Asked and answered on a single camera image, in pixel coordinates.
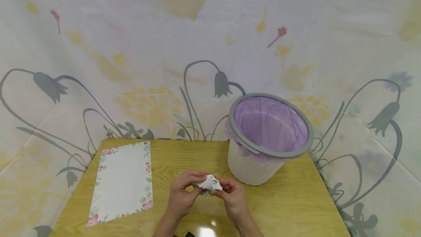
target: purple garbage bag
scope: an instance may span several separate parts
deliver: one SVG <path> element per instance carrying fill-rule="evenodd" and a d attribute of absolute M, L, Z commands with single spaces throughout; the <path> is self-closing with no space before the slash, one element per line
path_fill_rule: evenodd
<path fill-rule="evenodd" d="M 308 141 L 308 129 L 302 117 L 284 101 L 251 96 L 242 99 L 234 109 L 234 122 L 241 135 L 268 151 L 282 153 L 302 148 Z M 261 162 L 285 162 L 288 158 L 268 156 L 251 151 L 238 139 L 228 118 L 225 134 L 233 139 L 242 156 Z"/>

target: white trash can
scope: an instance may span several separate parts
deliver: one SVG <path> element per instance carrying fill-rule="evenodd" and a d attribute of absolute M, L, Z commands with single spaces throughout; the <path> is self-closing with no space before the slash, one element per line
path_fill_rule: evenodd
<path fill-rule="evenodd" d="M 231 138 L 230 171 L 248 185 L 268 181 L 288 160 L 304 154 L 314 139 L 310 121 L 297 107 L 260 93 L 233 103 L 225 133 Z"/>

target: wooden table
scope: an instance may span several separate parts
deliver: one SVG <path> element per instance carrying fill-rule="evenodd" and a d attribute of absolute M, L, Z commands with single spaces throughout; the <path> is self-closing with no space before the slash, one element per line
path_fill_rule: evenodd
<path fill-rule="evenodd" d="M 99 151 L 137 143 L 140 139 L 109 138 Z M 227 142 L 152 140 L 153 208 L 86 228 L 100 154 L 96 154 L 60 215 L 50 237 L 151 237 L 163 214 L 170 184 L 184 170 L 233 177 L 227 164 Z M 245 185 L 250 212 L 265 237 L 349 237 L 327 189 L 308 154 L 286 163 L 268 182 Z M 222 200 L 199 196 L 176 235 L 238 236 Z"/>

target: trash can rim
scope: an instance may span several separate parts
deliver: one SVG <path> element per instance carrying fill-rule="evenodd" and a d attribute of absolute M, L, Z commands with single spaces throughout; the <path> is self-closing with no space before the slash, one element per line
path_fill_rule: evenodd
<path fill-rule="evenodd" d="M 301 148 L 299 148 L 296 151 L 292 151 L 292 152 L 273 152 L 273 151 L 269 151 L 269 150 L 267 150 L 267 149 L 265 149 L 265 148 L 263 148 L 261 146 L 256 145 L 255 143 L 251 142 L 248 138 L 246 138 L 241 133 L 241 131 L 236 126 L 235 120 L 234 120 L 234 110 L 235 110 L 236 106 L 243 99 L 249 98 L 249 97 L 270 98 L 270 99 L 274 99 L 274 100 L 277 100 L 277 101 L 281 101 L 283 103 L 286 103 L 288 106 L 290 106 L 302 118 L 302 120 L 306 124 L 307 132 L 308 132 L 307 142 Z M 274 96 L 274 95 L 265 94 L 265 93 L 249 93 L 249 94 L 246 94 L 246 95 L 243 95 L 243 96 L 239 97 L 231 105 L 230 114 L 229 114 L 228 120 L 230 122 L 230 125 L 232 127 L 233 132 L 238 137 L 238 140 L 240 142 L 242 142 L 241 144 L 243 146 L 245 146 L 246 148 L 249 148 L 251 151 L 255 150 L 255 151 L 258 151 L 259 153 L 265 154 L 265 155 L 270 156 L 270 157 L 275 157 L 275 158 L 294 158 L 294 157 L 299 157 L 302 154 L 304 154 L 305 152 L 307 152 L 308 149 L 310 149 L 311 145 L 313 145 L 314 131 L 313 131 L 313 126 L 310 123 L 310 120 L 308 120 L 308 118 L 304 115 L 304 113 L 301 112 L 301 110 L 299 110 L 296 106 L 294 106 L 290 102 L 288 102 L 288 101 L 286 101 L 286 100 L 284 100 L 282 98 L 279 98 L 277 96 Z"/>

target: crumpled tissue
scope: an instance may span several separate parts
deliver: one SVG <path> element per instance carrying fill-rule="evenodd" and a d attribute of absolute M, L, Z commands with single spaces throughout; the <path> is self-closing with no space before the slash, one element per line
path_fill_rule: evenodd
<path fill-rule="evenodd" d="M 222 190 L 221 184 L 213 175 L 207 175 L 206 180 L 193 184 L 193 187 L 202 189 L 202 196 L 212 196 L 214 190 Z"/>

